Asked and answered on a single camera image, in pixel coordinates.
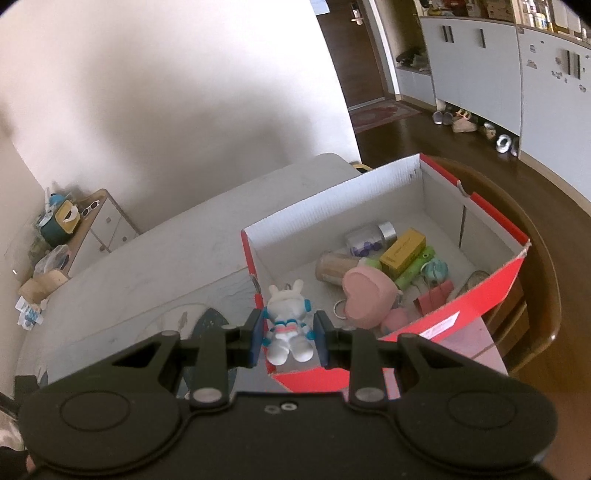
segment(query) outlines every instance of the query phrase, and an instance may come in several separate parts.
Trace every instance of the red rug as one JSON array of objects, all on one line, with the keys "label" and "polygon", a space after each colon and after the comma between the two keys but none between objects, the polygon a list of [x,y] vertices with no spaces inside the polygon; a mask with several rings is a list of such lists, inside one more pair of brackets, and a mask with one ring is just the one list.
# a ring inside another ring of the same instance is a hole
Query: red rug
[{"label": "red rug", "polygon": [[382,100],[349,112],[353,131],[358,134],[395,120],[418,115],[418,110],[396,100]]}]

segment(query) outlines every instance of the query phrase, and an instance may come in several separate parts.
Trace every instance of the toy figurine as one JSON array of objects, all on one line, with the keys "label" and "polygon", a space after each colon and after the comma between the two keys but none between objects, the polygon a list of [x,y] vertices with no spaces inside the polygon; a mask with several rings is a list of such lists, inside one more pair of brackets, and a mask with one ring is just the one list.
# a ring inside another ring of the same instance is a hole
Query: toy figurine
[{"label": "toy figurine", "polygon": [[307,362],[314,355],[311,340],[314,332],[303,320],[311,310],[310,301],[301,295],[304,282],[296,280],[291,290],[269,287],[271,298],[263,311],[266,319],[273,322],[263,346],[267,347],[267,360],[273,365],[283,365],[290,352],[298,362]]}]

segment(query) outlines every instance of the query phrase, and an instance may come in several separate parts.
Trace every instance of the rabbit ear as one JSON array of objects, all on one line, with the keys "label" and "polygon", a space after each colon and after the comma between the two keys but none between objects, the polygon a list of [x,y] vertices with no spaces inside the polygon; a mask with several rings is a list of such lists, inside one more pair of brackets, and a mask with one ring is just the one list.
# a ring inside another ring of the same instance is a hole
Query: rabbit ear
[{"label": "rabbit ear", "polygon": [[302,288],[304,288],[303,280],[296,280],[294,282],[294,286],[291,289],[297,293],[301,293]]}]

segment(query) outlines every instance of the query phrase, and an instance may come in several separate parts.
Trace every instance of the toy head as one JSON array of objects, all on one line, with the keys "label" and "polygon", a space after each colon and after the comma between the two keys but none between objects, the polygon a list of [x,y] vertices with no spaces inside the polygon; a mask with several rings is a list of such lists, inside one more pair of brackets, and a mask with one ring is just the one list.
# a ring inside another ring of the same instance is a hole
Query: toy head
[{"label": "toy head", "polygon": [[310,302],[301,294],[304,282],[296,280],[291,290],[269,287],[271,298],[267,302],[267,315],[271,320],[300,320],[310,311]]}]

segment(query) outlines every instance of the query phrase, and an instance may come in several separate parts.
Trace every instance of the small yellow carton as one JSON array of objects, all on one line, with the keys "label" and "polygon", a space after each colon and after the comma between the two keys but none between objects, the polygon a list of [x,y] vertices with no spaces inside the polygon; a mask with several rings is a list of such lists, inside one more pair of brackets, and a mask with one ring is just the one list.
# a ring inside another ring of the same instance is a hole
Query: small yellow carton
[{"label": "small yellow carton", "polygon": [[396,280],[427,246],[427,238],[414,228],[409,228],[379,258],[383,271]]}]

